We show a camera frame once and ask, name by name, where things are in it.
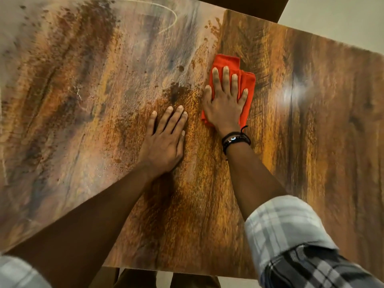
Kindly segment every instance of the wooden table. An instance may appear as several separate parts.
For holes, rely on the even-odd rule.
[[[384,278],[381,55],[196,0],[44,10],[3,55],[1,250],[127,174],[151,111],[182,104],[184,160],[140,198],[105,264],[254,278],[228,163],[200,121],[224,53],[257,77],[255,152],[316,210],[343,256]]]

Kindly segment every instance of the shirt sleeve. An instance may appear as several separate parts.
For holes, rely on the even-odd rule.
[[[0,287],[51,288],[51,285],[27,262],[0,255]]]
[[[245,232],[260,277],[273,258],[298,245],[338,249],[316,212],[290,195],[273,198],[258,207],[247,218]]]

